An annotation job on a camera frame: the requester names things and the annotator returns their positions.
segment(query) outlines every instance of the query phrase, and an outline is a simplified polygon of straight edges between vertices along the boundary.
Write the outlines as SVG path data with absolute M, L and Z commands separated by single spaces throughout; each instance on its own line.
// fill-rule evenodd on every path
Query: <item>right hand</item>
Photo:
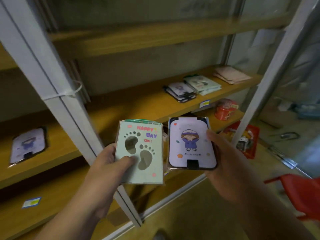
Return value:
M 207 130 L 216 145 L 217 168 L 205 174 L 219 194 L 236 203 L 246 192 L 261 187 L 262 181 L 252 170 L 246 157 L 220 134 Z

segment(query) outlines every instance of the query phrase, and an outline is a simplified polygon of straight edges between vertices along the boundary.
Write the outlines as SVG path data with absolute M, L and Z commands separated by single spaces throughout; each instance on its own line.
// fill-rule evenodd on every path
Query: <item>cartoon girl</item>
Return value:
M 181 139 L 186 143 L 185 147 L 188 152 L 190 150 L 197 150 L 197 144 L 196 142 L 199 141 L 199 135 L 197 132 L 191 129 L 187 129 L 181 134 Z

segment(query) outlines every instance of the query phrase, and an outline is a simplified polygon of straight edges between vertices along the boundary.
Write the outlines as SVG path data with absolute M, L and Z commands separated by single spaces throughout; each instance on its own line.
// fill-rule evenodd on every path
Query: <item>red basket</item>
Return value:
M 226 129 L 223 130 L 224 133 L 229 132 L 230 129 L 238 129 L 238 126 L 240 125 L 240 121 L 235 122 L 234 124 L 228 126 Z M 246 130 L 250 130 L 253 134 L 253 146 L 248 149 L 246 152 L 241 151 L 246 158 L 248 159 L 254 159 L 256 155 L 256 149 L 257 149 L 257 144 L 258 144 L 258 138 L 259 138 L 259 127 L 253 126 L 253 125 L 248 125 Z

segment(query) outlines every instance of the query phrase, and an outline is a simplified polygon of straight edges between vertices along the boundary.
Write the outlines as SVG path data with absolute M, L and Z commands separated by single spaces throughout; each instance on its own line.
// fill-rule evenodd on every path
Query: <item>white metal post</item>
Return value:
M 265 96 L 269 86 L 276 77 L 278 71 L 280 70 L 282 64 L 284 63 L 288 53 L 295 44 L 302 28 L 304 27 L 309 15 L 317 5 L 318 0 L 302 0 L 291 23 L 286 28 L 286 33 L 282 38 L 281 43 L 277 51 L 275 52 L 271 63 L 264 74 L 261 83 L 257 91 L 252 98 L 250 105 L 242 118 L 242 121 L 234 134 L 232 139 L 232 144 L 236 146 L 237 142 L 240 140 L 243 132 L 245 131 L 247 125 L 250 123 L 254 113 L 256 112 L 259 104 L 261 103 L 263 97 Z
M 31 0 L 0 0 L 0 40 L 59 124 L 91 165 L 104 148 Z M 114 199 L 128 218 L 142 221 L 123 186 Z

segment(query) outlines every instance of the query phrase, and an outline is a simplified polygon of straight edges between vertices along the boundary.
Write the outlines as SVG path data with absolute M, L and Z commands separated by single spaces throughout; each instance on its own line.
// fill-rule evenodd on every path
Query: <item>footprint card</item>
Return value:
M 170 169 L 213 170 L 217 166 L 213 143 L 207 138 L 206 117 L 175 117 L 169 120 Z
M 138 160 L 126 171 L 122 183 L 163 184 L 162 124 L 120 121 L 114 158 L 117 161 L 124 156 Z

